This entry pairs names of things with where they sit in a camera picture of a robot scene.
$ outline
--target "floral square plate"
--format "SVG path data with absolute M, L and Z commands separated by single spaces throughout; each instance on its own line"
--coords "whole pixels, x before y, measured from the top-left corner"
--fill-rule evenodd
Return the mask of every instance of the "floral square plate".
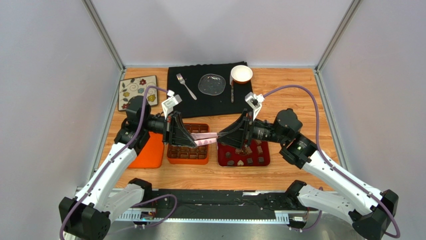
M 129 106 L 129 100 L 136 96 L 143 96 L 148 86 L 157 86 L 157 76 L 141 76 L 121 80 L 118 88 L 118 110 L 126 110 Z M 146 98 L 151 106 L 159 104 L 157 89 L 151 88 Z

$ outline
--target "silver fork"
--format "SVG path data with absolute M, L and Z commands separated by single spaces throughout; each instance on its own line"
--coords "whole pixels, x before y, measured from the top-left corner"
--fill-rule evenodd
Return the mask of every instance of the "silver fork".
M 192 98 L 197 100 L 197 97 L 195 94 L 188 88 L 188 86 L 185 84 L 185 79 L 182 77 L 180 73 L 176 74 L 177 80 L 179 80 L 179 83 L 184 85 L 186 89 L 188 89 L 189 94 L 191 94 Z

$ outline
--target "light wood surface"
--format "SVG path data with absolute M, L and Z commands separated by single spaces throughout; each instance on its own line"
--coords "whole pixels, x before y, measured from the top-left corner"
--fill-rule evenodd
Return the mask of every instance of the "light wood surface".
M 156 75 L 161 88 L 167 86 L 167 68 L 129 68 L 125 78 Z M 266 94 L 277 87 L 297 84 L 308 88 L 315 95 L 320 112 L 320 143 L 322 149 L 338 162 L 329 125 L 321 102 L 320 94 L 312 69 L 254 68 L 252 86 L 255 94 Z M 160 92 L 160 102 L 166 94 Z M 315 141 L 315 110 L 311 98 L 300 89 L 290 88 L 268 96 L 263 108 L 257 116 L 260 120 L 274 121 L 280 110 L 292 108 L 303 123 L 301 132 Z M 160 113 L 161 105 L 152 108 L 151 113 Z M 205 116 L 184 119 L 184 123 L 204 123 L 210 126 L 211 132 L 219 132 L 233 123 L 239 114 Z M 102 154 L 102 161 L 114 143 L 120 129 L 124 111 L 117 108 L 107 136 Z M 271 163 L 265 167 L 221 167 L 217 162 L 216 145 L 209 148 L 209 162 L 206 165 L 170 164 L 164 154 L 162 165 L 156 169 L 127 169 L 116 187 L 123 188 L 133 178 L 140 178 L 152 183 L 155 189 L 214 189 L 214 190 L 286 190 L 294 180 L 301 180 L 318 188 L 331 190 L 317 177 L 288 164 L 279 154 L 281 147 L 277 143 L 269 143 Z

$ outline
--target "orange tray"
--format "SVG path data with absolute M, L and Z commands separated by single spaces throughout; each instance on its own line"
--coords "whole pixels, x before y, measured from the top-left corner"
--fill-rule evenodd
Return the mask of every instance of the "orange tray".
M 187 123 L 185 128 L 190 133 L 208 133 L 209 125 L 202 123 Z M 209 162 L 209 146 L 187 147 L 168 146 L 167 159 L 171 164 L 205 165 Z
M 161 166 L 164 152 L 163 135 L 150 132 L 149 136 L 145 147 L 128 166 L 129 169 L 156 169 Z

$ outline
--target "black placemat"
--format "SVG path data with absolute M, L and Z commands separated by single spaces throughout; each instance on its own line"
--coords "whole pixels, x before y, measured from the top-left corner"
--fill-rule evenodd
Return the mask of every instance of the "black placemat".
M 170 67 L 167 74 L 167 89 L 174 91 L 182 98 L 182 102 L 176 105 L 173 110 L 181 112 L 183 118 L 194 118 L 240 114 L 244 108 L 250 109 L 250 106 L 244 101 L 244 97 L 253 91 L 251 82 L 246 84 L 235 83 L 233 85 L 234 102 L 231 102 L 230 75 L 231 69 L 237 65 L 247 66 L 247 62 Z M 176 74 L 182 75 L 185 84 L 195 94 L 197 100 L 194 100 L 186 87 L 178 81 Z M 211 96 L 198 90 L 198 83 L 201 77 L 206 74 L 220 75 L 225 79 L 226 87 L 221 94 Z

